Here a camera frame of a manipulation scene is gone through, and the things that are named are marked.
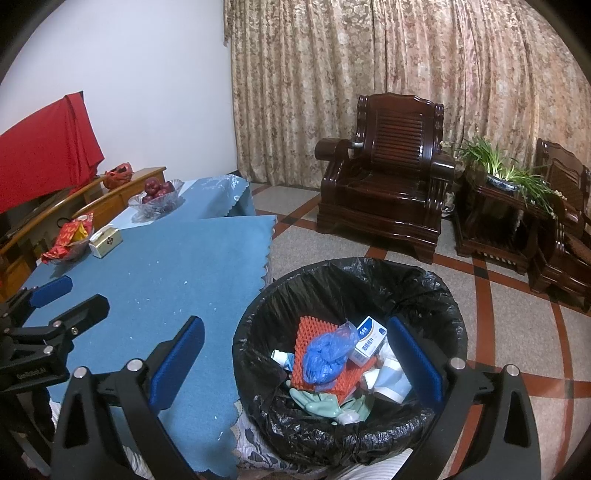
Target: wooden cabinet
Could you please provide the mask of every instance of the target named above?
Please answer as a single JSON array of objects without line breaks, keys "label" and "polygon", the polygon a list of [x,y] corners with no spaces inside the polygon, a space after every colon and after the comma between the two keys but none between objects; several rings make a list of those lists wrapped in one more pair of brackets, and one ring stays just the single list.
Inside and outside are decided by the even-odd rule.
[{"label": "wooden cabinet", "polygon": [[59,231],[57,218],[76,218],[83,213],[94,212],[94,227],[99,229],[127,208],[128,200],[143,191],[148,178],[156,177],[163,183],[164,170],[166,167],[143,168],[134,173],[130,182],[107,193],[101,190],[102,177],[98,177],[72,195],[59,197],[55,204],[32,218],[0,247],[0,301],[16,293],[35,270],[34,242],[31,239],[40,238],[48,224],[55,230],[50,235],[55,237]]}]

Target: tissue box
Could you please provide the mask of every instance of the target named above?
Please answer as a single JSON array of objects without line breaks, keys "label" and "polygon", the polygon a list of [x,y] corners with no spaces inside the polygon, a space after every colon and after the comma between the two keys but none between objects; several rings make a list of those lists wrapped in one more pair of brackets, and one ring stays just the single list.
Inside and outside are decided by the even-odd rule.
[{"label": "tissue box", "polygon": [[105,225],[90,237],[90,251],[95,257],[103,258],[122,241],[118,228],[113,225]]}]

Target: floral curtain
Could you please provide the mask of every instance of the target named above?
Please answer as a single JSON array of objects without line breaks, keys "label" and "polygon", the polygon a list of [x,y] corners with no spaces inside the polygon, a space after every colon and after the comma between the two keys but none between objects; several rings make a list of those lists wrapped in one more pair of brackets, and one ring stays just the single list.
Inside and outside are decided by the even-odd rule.
[{"label": "floral curtain", "polygon": [[318,187],[323,137],[349,138],[357,97],[445,106],[444,140],[478,132],[527,166],[538,137],[591,165],[591,86],[524,0],[226,0],[238,168]]}]

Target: orange foam mesh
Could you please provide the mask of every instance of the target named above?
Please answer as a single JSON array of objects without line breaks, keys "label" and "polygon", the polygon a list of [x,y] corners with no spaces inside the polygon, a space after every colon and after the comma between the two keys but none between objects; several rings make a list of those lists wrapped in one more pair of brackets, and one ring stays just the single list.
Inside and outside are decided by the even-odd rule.
[{"label": "orange foam mesh", "polygon": [[[332,333],[338,328],[337,325],[332,323],[323,322],[314,317],[305,316],[300,318],[300,325],[297,329],[297,338],[295,339],[295,360],[294,370],[291,374],[291,386],[298,390],[309,390],[314,391],[314,385],[304,382],[304,371],[302,366],[302,360],[304,354],[308,348],[308,345],[318,335],[323,333]],[[336,384],[330,390],[326,390],[327,393],[333,393],[339,400],[339,404],[342,403],[347,396],[354,389],[355,385],[361,378],[361,375],[372,368],[376,363],[376,358],[372,357],[368,362],[358,367],[351,360],[347,361],[345,369],[336,378]]]}]

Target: tiled floor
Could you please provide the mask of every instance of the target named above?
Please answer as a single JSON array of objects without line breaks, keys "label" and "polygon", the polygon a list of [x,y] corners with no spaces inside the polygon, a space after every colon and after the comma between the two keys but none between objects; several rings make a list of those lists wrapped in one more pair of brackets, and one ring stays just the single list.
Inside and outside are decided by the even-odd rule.
[{"label": "tiled floor", "polygon": [[[277,214],[271,247],[273,276],[330,258],[366,256],[417,265],[446,283],[462,312],[468,333],[468,358],[521,368],[540,439],[543,480],[564,465],[591,423],[591,317],[577,307],[534,294],[527,276],[490,259],[456,255],[451,222],[443,220],[433,265],[382,242],[359,235],[341,238],[316,232],[318,192],[252,185],[260,215]],[[469,415],[449,474],[457,472],[478,422]]]}]

